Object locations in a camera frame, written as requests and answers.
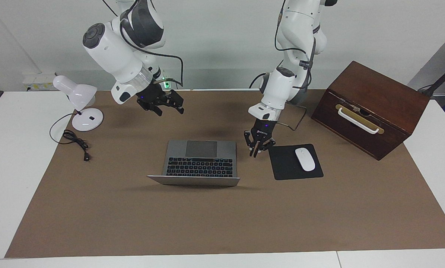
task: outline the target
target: green light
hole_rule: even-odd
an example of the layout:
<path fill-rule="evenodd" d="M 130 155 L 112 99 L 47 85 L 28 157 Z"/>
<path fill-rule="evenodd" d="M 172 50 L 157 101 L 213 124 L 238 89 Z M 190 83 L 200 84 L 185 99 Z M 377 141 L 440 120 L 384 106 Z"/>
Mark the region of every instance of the green light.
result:
<path fill-rule="evenodd" d="M 171 87 L 171 84 L 169 82 L 164 82 L 164 88 L 168 89 Z"/>

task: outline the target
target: white mouse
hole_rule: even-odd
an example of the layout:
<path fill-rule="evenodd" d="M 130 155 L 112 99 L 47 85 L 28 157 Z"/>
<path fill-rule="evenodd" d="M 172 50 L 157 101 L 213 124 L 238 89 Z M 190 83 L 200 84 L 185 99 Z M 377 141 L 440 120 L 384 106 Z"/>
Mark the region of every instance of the white mouse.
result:
<path fill-rule="evenodd" d="M 312 171 L 315 169 L 315 161 L 313 160 L 313 157 L 311 156 L 307 148 L 295 149 L 295 154 L 299 159 L 302 169 L 304 169 L 305 171 Z"/>

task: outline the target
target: laptop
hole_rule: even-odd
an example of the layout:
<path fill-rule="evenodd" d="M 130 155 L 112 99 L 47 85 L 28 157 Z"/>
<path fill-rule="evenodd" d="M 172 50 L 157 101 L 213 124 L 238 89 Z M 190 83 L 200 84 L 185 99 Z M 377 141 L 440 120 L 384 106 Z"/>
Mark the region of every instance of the laptop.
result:
<path fill-rule="evenodd" d="M 236 186 L 236 143 L 170 140 L 163 175 L 148 175 L 163 185 Z"/>

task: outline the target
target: white handle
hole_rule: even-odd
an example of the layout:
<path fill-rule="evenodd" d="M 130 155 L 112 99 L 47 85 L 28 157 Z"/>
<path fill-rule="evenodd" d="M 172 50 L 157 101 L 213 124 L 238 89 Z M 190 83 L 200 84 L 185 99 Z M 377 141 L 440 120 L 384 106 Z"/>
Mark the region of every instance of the white handle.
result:
<path fill-rule="evenodd" d="M 340 117 L 345 118 L 346 120 L 352 122 L 353 124 L 357 125 L 358 127 L 360 127 L 361 129 L 363 129 L 364 131 L 368 132 L 369 134 L 377 134 L 379 132 L 379 128 L 377 128 L 376 130 L 372 130 L 369 127 L 365 126 L 364 124 L 356 121 L 355 119 L 349 117 L 348 115 L 343 113 L 343 108 L 340 108 L 338 110 L 338 115 L 340 115 Z"/>

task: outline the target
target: power cord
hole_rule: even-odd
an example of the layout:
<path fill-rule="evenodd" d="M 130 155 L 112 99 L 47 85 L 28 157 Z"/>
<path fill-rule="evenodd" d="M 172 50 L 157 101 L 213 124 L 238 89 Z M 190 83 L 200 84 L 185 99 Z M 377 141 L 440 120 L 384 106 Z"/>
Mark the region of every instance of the power cord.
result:
<path fill-rule="evenodd" d="M 283 125 L 284 127 L 288 127 L 288 128 L 291 129 L 292 131 L 296 131 L 297 128 L 299 128 L 299 125 L 300 125 L 300 123 L 302 122 L 302 120 L 304 119 L 305 115 L 307 114 L 307 107 L 305 107 L 305 106 L 298 106 L 298 105 L 295 105 L 295 106 L 304 109 L 304 113 L 303 113 L 303 115 L 302 115 L 302 118 L 301 118 L 300 121 L 297 123 L 297 126 L 296 126 L 295 128 L 292 128 L 292 127 L 290 127 L 290 125 L 288 125 L 288 124 L 284 124 L 284 123 L 281 123 L 281 122 L 277 122 L 277 124 L 279 124 L 279 125 Z"/>
<path fill-rule="evenodd" d="M 113 14 L 115 14 L 115 16 L 118 17 L 118 15 L 111 9 L 110 5 L 108 5 L 108 3 L 105 0 L 102 0 L 103 3 L 105 3 L 105 5 L 107 5 L 107 7 L 111 10 L 111 12 L 113 12 Z"/>
<path fill-rule="evenodd" d="M 91 156 L 90 156 L 90 154 L 88 154 L 87 149 L 90 148 L 90 147 L 88 146 L 88 144 L 83 139 L 80 139 L 79 137 L 77 137 L 75 132 L 71 131 L 70 129 L 65 129 L 64 130 L 64 133 L 62 134 L 62 137 L 64 137 L 65 139 L 68 139 L 70 141 L 70 142 L 67 142 L 67 143 L 61 143 L 59 141 L 56 141 L 52 137 L 52 128 L 60 120 L 64 119 L 65 117 L 68 117 L 68 116 L 71 116 L 71 115 L 77 115 L 77 114 L 81 114 L 81 113 L 77 111 L 77 113 L 74 113 L 74 114 L 67 114 L 67 115 L 64 115 L 63 117 L 61 117 L 60 119 L 58 119 L 57 121 L 55 121 L 55 123 L 50 127 L 50 130 L 48 131 L 48 134 L 49 134 L 50 138 L 54 142 L 56 142 L 58 144 L 72 144 L 72 143 L 78 144 L 83 149 L 83 152 L 84 152 L 83 161 L 88 162 L 88 161 L 90 161 Z"/>
<path fill-rule="evenodd" d="M 254 85 L 254 83 L 255 83 L 255 81 L 260 77 L 260 76 L 263 76 L 263 75 L 265 75 L 266 73 L 261 73 L 261 74 L 259 74 L 258 76 L 256 76 L 256 78 L 254 78 L 253 80 L 252 80 L 252 83 L 251 83 L 251 85 L 249 86 L 249 88 L 252 88 L 252 86 Z"/>
<path fill-rule="evenodd" d="M 278 32 L 279 32 L 280 22 L 282 21 L 283 8 L 284 8 L 284 6 L 285 6 L 285 1 L 286 1 L 286 0 L 283 0 L 282 8 L 280 9 L 280 13 L 279 13 L 279 20 L 277 21 L 277 29 L 275 30 L 275 37 L 274 37 L 274 46 L 275 46 L 275 49 L 277 49 L 278 51 L 287 51 L 287 50 L 296 50 L 296 51 L 300 51 L 300 52 L 302 52 L 302 53 L 305 54 L 305 56 L 306 56 L 306 58 L 307 58 L 308 60 L 310 60 L 309 56 L 307 55 L 307 53 L 306 53 L 303 49 L 300 49 L 300 48 L 285 48 L 285 49 L 280 49 L 280 48 L 277 47 L 277 34 L 278 34 Z"/>
<path fill-rule="evenodd" d="M 136 1 L 134 1 L 134 3 L 132 4 L 132 6 L 128 9 L 129 12 L 131 12 L 131 11 L 133 10 L 133 8 L 135 7 L 135 5 L 136 5 L 139 1 L 140 1 L 140 0 L 136 0 Z M 178 56 L 168 55 L 168 54 L 155 53 L 155 52 L 147 51 L 147 50 L 141 49 L 141 48 L 139 48 L 139 47 L 137 47 L 137 46 L 134 46 L 132 43 L 130 43 L 130 42 L 128 41 L 128 39 L 125 37 L 125 34 L 123 34 L 123 25 L 122 25 L 122 24 L 120 24 L 120 34 L 121 34 L 121 37 L 123 38 L 123 40 L 125 40 L 125 42 L 126 42 L 129 46 L 131 46 L 132 48 L 134 48 L 134 49 L 136 49 L 136 50 L 138 50 L 138 51 L 141 51 L 141 52 L 143 52 L 143 53 L 150 54 L 150 55 L 153 55 L 153 56 L 160 56 L 160 57 L 166 57 L 166 58 L 174 58 L 174 59 L 178 59 L 178 60 L 181 62 L 181 82 L 176 81 L 176 80 L 174 80 L 174 79 L 172 79 L 172 80 L 168 80 L 168 81 L 171 81 L 171 82 L 174 82 L 174 83 L 176 83 L 176 84 L 179 84 L 180 86 L 183 86 L 183 71 L 184 71 L 184 63 L 183 63 L 183 59 L 181 59 L 181 58 L 178 57 Z"/>

